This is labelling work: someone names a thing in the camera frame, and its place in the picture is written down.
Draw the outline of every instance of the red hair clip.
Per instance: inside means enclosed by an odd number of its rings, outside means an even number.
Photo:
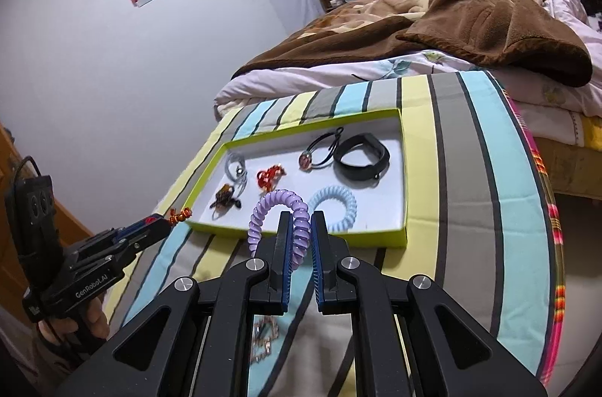
[[[274,165],[267,170],[260,170],[257,174],[257,185],[266,192],[271,192],[275,187],[275,183],[281,176],[286,174],[281,164]]]

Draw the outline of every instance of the black fitness band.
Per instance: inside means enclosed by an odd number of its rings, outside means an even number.
[[[373,165],[367,165],[365,167],[356,167],[343,163],[342,157],[360,144],[366,146],[374,153],[378,158],[378,161]],[[380,173],[382,173],[389,164],[390,155],[383,143],[376,139],[372,134],[366,133],[353,136],[339,144],[333,158],[345,178],[355,182],[365,182],[366,180],[377,180],[380,178]]]
[[[319,138],[317,138],[309,146],[307,146],[305,151],[303,151],[303,153],[301,153],[301,155],[299,156],[299,168],[301,168],[301,170],[303,171],[309,171],[312,168],[321,167],[322,165],[324,165],[330,158],[332,158],[332,155],[334,154],[336,147],[338,146],[339,141],[341,140],[342,131],[343,128],[339,127],[338,129],[336,129],[335,132],[327,132],[326,134],[323,134]],[[314,163],[312,161],[312,152],[321,141],[324,141],[324,139],[329,138],[330,136],[335,136],[335,138],[332,141],[332,144],[328,147],[328,154],[326,158],[324,158],[324,160],[320,161],[319,163]]]

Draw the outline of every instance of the spiral hair tie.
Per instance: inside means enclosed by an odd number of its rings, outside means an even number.
[[[314,196],[309,199],[309,202],[307,202],[308,212],[313,214],[318,205],[324,202],[324,200],[331,198],[341,201],[343,205],[345,205],[347,212],[345,212],[345,217],[341,221],[327,226],[328,232],[339,233],[348,231],[353,227],[355,218],[357,217],[357,201],[351,193],[351,190],[348,188],[340,185],[332,185],[327,186],[322,190],[318,190]]]
[[[251,256],[255,256],[261,239],[261,226],[269,210],[276,205],[285,205],[293,211],[293,270],[302,263],[309,247],[309,213],[307,204],[295,192],[274,190],[264,195],[253,209],[249,222],[248,243]]]
[[[238,163],[236,166],[236,176],[233,175],[232,170],[230,169],[233,163]],[[238,190],[238,192],[233,195],[233,198],[240,199],[240,196],[243,194],[245,187],[247,186],[247,168],[245,167],[245,157],[238,153],[229,153],[226,158],[225,170],[226,176],[234,184],[234,190]]]

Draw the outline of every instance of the wooden cabinet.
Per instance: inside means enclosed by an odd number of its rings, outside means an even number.
[[[0,124],[0,305],[26,323],[28,319],[21,300],[28,284],[17,260],[4,207],[4,193],[20,161],[19,153]],[[55,205],[54,221],[63,245],[73,244],[92,235],[59,202],[55,202]]]

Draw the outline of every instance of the brown blanket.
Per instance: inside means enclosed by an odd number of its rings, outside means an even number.
[[[332,30],[342,34],[359,29],[394,15],[401,15],[412,21],[418,20],[429,8],[430,0],[355,0],[343,11],[332,12],[307,26],[298,37]]]
[[[581,39],[535,0],[430,0],[416,22],[394,15],[345,33],[327,30],[298,38],[318,27],[320,19],[348,12],[352,5],[316,19],[233,77],[257,69],[375,61],[430,48],[479,66],[523,67],[568,86],[583,86],[592,76]]]

